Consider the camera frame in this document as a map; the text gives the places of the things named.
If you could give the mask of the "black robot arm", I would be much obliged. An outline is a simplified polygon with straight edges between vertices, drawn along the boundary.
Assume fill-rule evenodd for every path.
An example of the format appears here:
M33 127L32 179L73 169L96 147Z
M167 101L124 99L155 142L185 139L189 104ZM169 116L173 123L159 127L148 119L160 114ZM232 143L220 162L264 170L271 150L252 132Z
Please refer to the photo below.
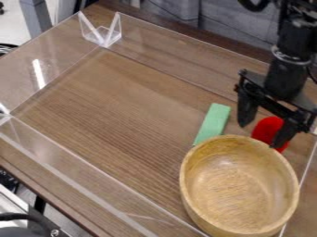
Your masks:
M267 73L239 71L238 124L250 124L262 107L283 120L270 146L279 148L299 132L310 132L317 119L317 103L304 94L311 78L310 68L317 58L317 0L238 0L251 12L270 3L279 9L276 44Z

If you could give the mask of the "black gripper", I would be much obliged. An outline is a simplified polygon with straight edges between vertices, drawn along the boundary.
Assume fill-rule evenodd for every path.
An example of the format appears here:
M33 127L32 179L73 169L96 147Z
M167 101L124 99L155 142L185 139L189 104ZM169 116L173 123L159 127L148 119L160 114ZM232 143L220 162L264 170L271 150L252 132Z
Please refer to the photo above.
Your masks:
M317 104L303 92L282 98L264 88L264 76L250 70L239 71L239 82L234 91L238 95L238 124L243 128L254 120L262 107L276 117L284 119L270 146L280 148L298 132L312 133L317 122Z

